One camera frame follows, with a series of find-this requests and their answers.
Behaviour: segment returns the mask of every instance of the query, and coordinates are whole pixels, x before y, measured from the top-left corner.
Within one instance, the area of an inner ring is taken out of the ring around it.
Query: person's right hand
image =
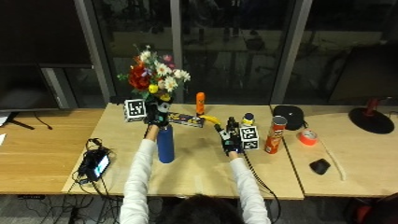
[[[224,153],[229,156],[229,152],[234,151],[236,153],[241,153],[241,140],[237,132],[228,132],[221,129],[220,125],[214,125],[214,128],[221,136],[221,145],[224,149]]]
[[[145,102],[147,118],[144,123],[149,125],[157,125],[160,128],[169,124],[168,112],[173,98],[164,101],[161,98],[154,97],[152,101]]]

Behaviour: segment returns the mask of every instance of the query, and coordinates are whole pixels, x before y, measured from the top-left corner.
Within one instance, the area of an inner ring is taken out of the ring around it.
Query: blue bottle
[[[160,129],[158,138],[158,155],[162,163],[169,163],[174,160],[174,139],[173,139],[173,127],[168,126]]]

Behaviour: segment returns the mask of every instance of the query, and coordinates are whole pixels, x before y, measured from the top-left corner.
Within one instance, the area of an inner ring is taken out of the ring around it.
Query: black stand
[[[27,129],[35,130],[35,128],[33,128],[32,126],[28,126],[27,124],[21,123],[20,121],[13,120],[15,117],[16,117],[16,115],[17,115],[17,112],[12,112],[12,113],[9,114],[9,118],[8,118],[7,122],[8,122],[8,123],[12,123],[12,124],[16,124],[16,125],[19,125],[19,126],[27,128]]]
[[[386,115],[373,110],[377,103],[375,99],[370,99],[367,108],[354,108],[349,113],[350,121],[370,133],[391,133],[394,123]]]

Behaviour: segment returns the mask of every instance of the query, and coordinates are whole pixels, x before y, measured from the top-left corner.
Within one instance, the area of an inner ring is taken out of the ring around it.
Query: bag
[[[286,130],[296,131],[305,125],[304,112],[294,105],[278,105],[273,115],[282,116],[288,120]]]

